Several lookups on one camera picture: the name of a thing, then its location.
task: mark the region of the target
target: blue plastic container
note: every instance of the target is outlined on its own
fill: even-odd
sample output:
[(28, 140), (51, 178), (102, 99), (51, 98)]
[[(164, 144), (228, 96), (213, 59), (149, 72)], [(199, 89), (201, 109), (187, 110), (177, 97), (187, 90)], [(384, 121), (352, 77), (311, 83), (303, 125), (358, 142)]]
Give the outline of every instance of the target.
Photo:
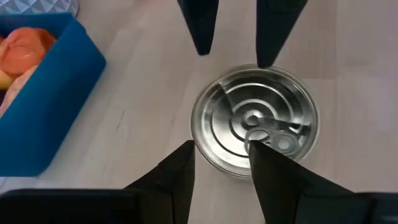
[(3, 37), (26, 26), (58, 40), (0, 119), (0, 176), (36, 176), (49, 166), (106, 64), (69, 13), (0, 16)]

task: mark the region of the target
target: orange fruit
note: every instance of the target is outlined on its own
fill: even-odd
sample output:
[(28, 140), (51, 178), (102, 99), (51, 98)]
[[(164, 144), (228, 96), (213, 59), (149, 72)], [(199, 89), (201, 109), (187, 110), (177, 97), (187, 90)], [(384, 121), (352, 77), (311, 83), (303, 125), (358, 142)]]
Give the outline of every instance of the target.
[(17, 78), (38, 65), (54, 43), (55, 38), (46, 30), (16, 29), (0, 45), (0, 69)]

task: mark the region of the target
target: orange object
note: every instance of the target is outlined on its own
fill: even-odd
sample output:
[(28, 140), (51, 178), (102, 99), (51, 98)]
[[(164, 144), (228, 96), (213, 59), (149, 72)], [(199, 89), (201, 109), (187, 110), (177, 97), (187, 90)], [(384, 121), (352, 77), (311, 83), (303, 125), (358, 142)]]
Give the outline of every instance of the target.
[(54, 43), (55, 37), (44, 29), (16, 29), (0, 45), (0, 69), (17, 78), (38, 65)]
[(23, 75), (21, 75), (19, 78), (15, 79), (15, 81), (11, 84), (11, 86), (7, 90), (7, 93), (4, 96), (4, 99), (3, 99), (2, 104), (0, 106), (0, 117), (6, 112), (8, 107), (15, 100), (15, 98), (18, 95), (18, 93), (21, 91), (21, 89), (24, 87), (24, 85), (26, 84), (28, 79), (35, 72), (36, 68), (37, 68), (37, 65), (31, 67)]

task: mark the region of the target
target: tin can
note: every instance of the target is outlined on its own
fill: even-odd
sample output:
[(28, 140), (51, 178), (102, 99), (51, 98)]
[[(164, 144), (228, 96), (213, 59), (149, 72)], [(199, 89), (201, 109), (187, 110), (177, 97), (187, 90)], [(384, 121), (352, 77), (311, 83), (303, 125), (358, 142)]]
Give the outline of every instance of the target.
[(302, 160), (315, 144), (319, 112), (308, 88), (282, 69), (243, 65), (211, 82), (197, 98), (191, 133), (203, 157), (249, 179), (248, 143), (258, 140)]

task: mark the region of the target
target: table surface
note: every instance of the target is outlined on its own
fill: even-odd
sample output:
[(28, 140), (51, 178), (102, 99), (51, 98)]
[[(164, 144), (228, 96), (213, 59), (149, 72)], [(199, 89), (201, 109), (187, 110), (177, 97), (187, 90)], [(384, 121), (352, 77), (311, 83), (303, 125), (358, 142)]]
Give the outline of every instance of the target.
[[(398, 1), (311, 0), (275, 66), (301, 78), (321, 112), (302, 164), (355, 191), (398, 191)], [(78, 19), (108, 66), (50, 167), (21, 187), (127, 186), (191, 139), (201, 89), (255, 63), (256, 2), (220, 0), (211, 54), (197, 55), (177, 0), (81, 0)], [(250, 181), (197, 153), (190, 223), (263, 223)]]

